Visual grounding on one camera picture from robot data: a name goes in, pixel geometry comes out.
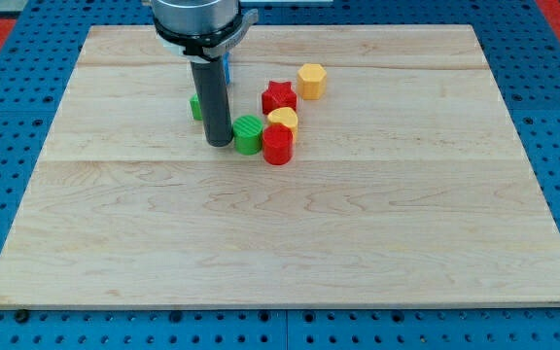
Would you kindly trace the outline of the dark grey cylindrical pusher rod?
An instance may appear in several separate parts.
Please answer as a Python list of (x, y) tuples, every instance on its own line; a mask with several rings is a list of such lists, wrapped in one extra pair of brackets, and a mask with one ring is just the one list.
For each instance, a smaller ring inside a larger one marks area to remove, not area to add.
[(232, 123), (224, 61), (218, 57), (208, 63), (191, 63), (206, 141), (224, 147), (232, 141)]

